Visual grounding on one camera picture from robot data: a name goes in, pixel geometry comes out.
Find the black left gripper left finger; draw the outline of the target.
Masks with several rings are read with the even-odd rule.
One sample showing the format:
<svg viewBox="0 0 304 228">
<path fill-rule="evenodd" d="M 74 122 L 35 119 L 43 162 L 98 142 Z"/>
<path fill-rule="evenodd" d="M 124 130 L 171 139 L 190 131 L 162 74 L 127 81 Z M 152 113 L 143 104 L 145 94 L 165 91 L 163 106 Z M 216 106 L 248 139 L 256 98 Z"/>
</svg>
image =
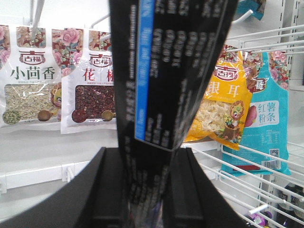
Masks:
<svg viewBox="0 0 304 228">
<path fill-rule="evenodd" d="M 2 228 L 122 228 L 127 218 L 124 165 L 118 148 L 102 147 L 68 184 Z"/>
</svg>

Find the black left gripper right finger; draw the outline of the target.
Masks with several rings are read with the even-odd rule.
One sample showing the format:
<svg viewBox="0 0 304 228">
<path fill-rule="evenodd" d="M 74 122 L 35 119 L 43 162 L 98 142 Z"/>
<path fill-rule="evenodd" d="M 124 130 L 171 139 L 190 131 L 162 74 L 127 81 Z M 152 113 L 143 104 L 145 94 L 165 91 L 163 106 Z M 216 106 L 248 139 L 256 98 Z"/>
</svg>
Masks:
<svg viewBox="0 0 304 228">
<path fill-rule="evenodd" d="M 166 228 L 245 228 L 199 166 L 191 148 L 180 148 L 171 161 L 163 198 Z"/>
</svg>

